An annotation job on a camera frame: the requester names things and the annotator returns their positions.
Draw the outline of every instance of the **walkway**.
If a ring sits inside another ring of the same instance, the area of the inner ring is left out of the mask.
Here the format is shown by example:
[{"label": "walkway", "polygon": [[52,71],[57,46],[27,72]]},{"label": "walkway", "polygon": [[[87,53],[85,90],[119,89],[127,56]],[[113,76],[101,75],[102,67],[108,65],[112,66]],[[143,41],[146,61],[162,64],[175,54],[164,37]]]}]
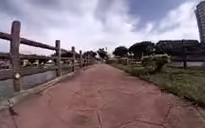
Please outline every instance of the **walkway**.
[{"label": "walkway", "polygon": [[[108,65],[15,106],[17,128],[205,128],[205,110]],[[8,111],[2,128],[15,128]]]}]

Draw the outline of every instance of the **grass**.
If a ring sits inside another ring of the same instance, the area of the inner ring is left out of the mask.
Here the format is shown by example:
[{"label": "grass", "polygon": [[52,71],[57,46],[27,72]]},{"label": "grass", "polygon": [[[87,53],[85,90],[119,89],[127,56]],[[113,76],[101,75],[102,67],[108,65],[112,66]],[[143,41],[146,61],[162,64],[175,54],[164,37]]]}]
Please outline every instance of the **grass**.
[{"label": "grass", "polygon": [[205,69],[193,67],[184,70],[166,66],[159,73],[149,74],[147,69],[140,65],[113,64],[113,66],[205,108]]}]

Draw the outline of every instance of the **shrub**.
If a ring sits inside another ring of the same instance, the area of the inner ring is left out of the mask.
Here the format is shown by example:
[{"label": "shrub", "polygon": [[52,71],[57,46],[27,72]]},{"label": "shrub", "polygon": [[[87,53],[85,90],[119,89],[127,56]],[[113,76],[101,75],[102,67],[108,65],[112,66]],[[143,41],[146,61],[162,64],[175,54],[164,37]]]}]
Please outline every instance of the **shrub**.
[{"label": "shrub", "polygon": [[145,56],[142,58],[142,66],[149,69],[150,73],[160,72],[162,67],[170,61],[167,54]]},{"label": "shrub", "polygon": [[123,64],[123,65],[127,65],[127,58],[118,58],[118,64]]}]

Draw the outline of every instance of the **sky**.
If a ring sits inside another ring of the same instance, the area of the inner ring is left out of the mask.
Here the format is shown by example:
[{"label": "sky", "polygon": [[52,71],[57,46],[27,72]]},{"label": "sky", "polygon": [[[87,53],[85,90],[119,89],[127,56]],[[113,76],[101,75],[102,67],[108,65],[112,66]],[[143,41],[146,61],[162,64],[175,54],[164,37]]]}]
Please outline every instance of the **sky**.
[{"label": "sky", "polygon": [[[21,37],[77,50],[129,47],[140,41],[199,40],[194,10],[201,0],[0,0],[0,31],[21,22]],[[0,52],[9,43],[0,40]],[[21,53],[52,51],[23,46]]]}]

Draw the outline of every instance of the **railing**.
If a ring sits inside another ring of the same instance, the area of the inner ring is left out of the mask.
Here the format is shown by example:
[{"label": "railing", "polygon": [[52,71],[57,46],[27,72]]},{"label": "railing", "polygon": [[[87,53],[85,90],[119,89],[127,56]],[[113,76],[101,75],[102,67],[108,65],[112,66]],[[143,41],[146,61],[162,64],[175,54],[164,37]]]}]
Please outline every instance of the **railing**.
[{"label": "railing", "polygon": [[[19,92],[22,90],[22,83],[20,83],[20,78],[33,75],[37,73],[43,73],[51,70],[56,70],[56,76],[59,77],[62,75],[62,68],[70,67],[74,72],[76,68],[82,68],[86,65],[89,65],[89,57],[83,58],[82,51],[79,52],[79,57],[76,57],[78,53],[75,51],[75,47],[72,47],[71,51],[61,49],[60,40],[55,41],[55,46],[50,46],[41,42],[36,42],[32,40],[28,40],[20,37],[20,27],[21,23],[19,21],[14,21],[11,27],[11,33],[3,33],[0,32],[0,39],[10,41],[10,52],[9,53],[1,53],[0,59],[8,59],[11,62],[11,69],[0,70],[0,81],[6,79],[13,80],[13,88],[14,91]],[[39,56],[39,55],[23,55],[19,53],[20,44],[29,45],[33,47],[48,49],[55,51],[55,56]],[[70,52],[72,53],[72,57],[61,57],[61,53]],[[55,65],[44,67],[44,68],[34,68],[34,67],[23,67],[21,66],[21,60],[24,59],[46,59],[53,60]],[[69,60],[71,61],[71,65],[64,65],[61,61]]]}]

